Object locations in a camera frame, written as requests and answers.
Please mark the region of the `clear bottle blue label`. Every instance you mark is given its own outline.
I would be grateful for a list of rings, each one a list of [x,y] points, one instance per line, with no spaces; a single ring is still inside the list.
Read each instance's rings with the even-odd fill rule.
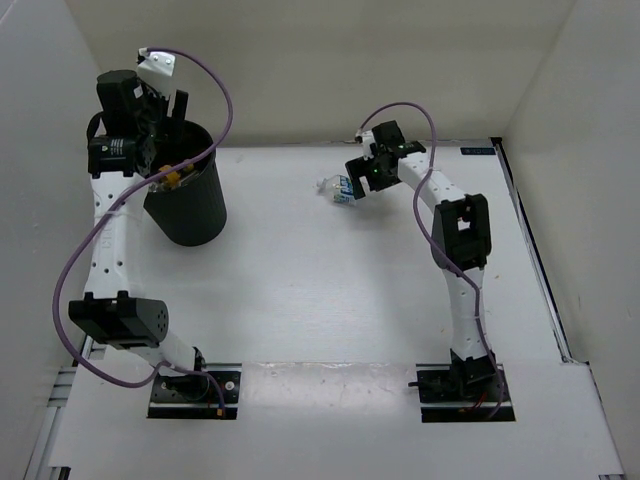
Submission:
[[[358,203],[354,185],[347,175],[338,174],[319,179],[316,182],[316,192],[335,205],[355,207]]]

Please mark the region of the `clear bottle yellow cap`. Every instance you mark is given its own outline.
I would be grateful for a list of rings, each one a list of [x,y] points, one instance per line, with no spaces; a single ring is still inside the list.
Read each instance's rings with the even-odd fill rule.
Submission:
[[[149,191],[152,193],[168,192],[183,186],[196,172],[193,165],[188,165],[183,169],[168,173],[158,181],[152,183]]]

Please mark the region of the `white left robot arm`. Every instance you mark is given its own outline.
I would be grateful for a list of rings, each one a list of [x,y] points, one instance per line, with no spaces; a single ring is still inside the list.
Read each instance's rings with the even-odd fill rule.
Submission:
[[[169,73],[142,68],[113,70],[97,78],[102,110],[87,128],[88,171],[98,234],[82,299],[68,306],[70,319],[94,341],[128,351],[176,376],[175,388],[188,400],[206,395],[210,377],[201,352],[169,328],[165,302],[151,299],[142,284],[139,256],[145,190],[113,203],[151,171],[166,133],[172,93]]]

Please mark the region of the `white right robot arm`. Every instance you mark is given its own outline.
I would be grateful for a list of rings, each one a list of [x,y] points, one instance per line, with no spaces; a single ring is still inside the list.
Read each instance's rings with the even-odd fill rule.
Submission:
[[[447,284],[453,324],[451,364],[444,379],[425,383],[443,395],[470,400],[495,378],[496,359],[485,331],[482,283],[491,233],[488,201],[469,194],[433,166],[435,151],[407,141],[398,124],[388,121],[364,131],[355,141],[362,155],[345,164],[356,199],[368,189],[379,192],[403,183],[413,192],[414,214],[424,204],[433,215],[427,242]]]

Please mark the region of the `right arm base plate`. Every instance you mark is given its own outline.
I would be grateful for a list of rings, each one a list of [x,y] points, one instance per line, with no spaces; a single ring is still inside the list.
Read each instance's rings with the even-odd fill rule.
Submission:
[[[417,364],[407,386],[418,393],[425,424],[516,421],[508,384],[494,374],[478,385],[461,387],[453,379],[450,365]]]

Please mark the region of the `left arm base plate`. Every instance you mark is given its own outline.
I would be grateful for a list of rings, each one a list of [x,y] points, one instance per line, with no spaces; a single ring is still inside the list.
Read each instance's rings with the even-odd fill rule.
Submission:
[[[207,371],[223,393],[220,414],[218,390],[203,377],[162,376],[154,380],[147,417],[170,420],[236,420],[241,392],[240,364],[209,364]]]

